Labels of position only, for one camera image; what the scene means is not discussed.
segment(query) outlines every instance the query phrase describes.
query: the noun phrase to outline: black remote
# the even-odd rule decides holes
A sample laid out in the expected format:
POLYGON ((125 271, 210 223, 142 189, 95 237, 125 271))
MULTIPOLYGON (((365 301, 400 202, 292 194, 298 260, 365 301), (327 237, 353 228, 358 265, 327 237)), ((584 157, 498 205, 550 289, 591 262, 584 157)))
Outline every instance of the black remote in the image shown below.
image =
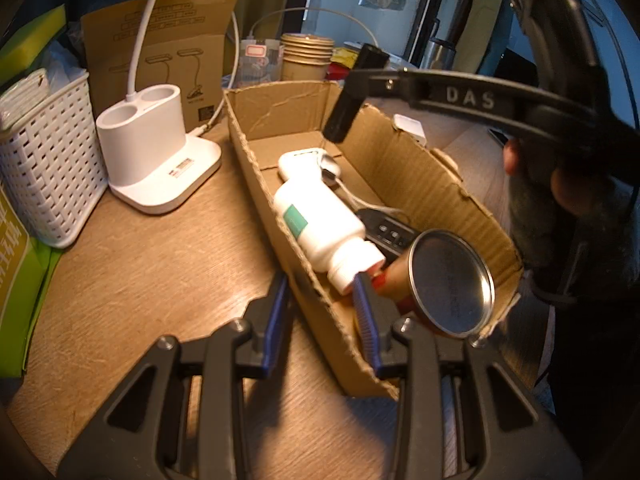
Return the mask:
POLYGON ((356 216, 367 229, 366 239, 386 257, 386 265, 398 259, 420 234, 407 224, 376 209, 359 209, 356 216))

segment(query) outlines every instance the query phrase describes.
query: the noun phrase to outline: yellow sponge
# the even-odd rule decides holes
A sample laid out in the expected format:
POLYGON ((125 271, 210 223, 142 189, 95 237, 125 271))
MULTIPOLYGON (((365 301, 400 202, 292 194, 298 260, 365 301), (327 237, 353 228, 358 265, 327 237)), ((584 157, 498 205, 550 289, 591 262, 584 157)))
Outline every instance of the yellow sponge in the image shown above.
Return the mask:
POLYGON ((60 5, 19 28, 0 49, 0 86, 27 70, 65 25, 60 5))

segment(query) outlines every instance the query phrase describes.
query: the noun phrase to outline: white woven basket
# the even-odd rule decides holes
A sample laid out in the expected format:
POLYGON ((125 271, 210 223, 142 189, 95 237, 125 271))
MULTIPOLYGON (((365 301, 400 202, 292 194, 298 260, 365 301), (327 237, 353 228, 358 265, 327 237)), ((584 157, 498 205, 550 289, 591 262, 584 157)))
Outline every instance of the white woven basket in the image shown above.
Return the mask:
POLYGON ((107 187, 88 74, 35 107, 0 140, 0 176, 41 241, 71 245, 107 187))

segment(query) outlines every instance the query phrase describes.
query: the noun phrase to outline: green bag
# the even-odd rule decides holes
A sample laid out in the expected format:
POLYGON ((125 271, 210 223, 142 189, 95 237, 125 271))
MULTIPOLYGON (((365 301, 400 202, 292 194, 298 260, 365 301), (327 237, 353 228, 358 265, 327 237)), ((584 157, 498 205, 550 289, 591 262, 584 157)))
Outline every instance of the green bag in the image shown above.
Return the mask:
POLYGON ((21 377, 62 251, 31 238, 0 189, 0 378, 21 377))

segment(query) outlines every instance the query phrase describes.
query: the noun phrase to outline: person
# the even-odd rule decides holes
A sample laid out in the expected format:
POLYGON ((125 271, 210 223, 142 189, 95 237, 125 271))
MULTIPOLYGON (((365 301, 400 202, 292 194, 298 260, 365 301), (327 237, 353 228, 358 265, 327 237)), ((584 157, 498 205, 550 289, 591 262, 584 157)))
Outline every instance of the person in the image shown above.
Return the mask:
POLYGON ((632 192, 619 182, 561 166, 551 173, 549 193, 534 183, 517 140, 503 157, 511 235, 526 266, 554 257, 553 201, 590 233, 590 255, 574 286, 579 300, 556 308, 548 382, 558 425, 594 475, 587 478, 615 478, 613 467, 631 471, 640 442, 638 208, 630 209, 632 192))

